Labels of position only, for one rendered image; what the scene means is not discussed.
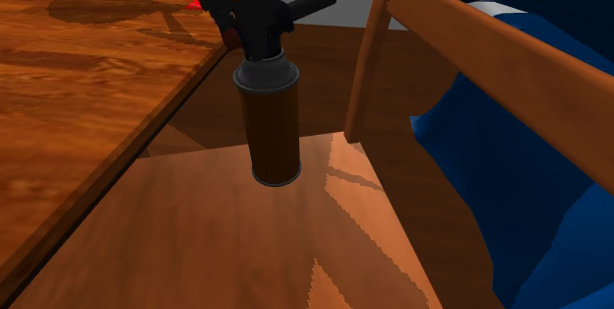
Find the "wooden table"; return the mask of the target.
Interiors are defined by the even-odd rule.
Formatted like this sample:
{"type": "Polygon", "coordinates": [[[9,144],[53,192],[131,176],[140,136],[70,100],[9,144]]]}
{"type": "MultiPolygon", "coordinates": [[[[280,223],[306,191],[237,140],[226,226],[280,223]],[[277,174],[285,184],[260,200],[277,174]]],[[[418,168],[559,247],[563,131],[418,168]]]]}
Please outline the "wooden table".
{"type": "Polygon", "coordinates": [[[225,53],[193,0],[0,0],[0,309],[225,53]]]}

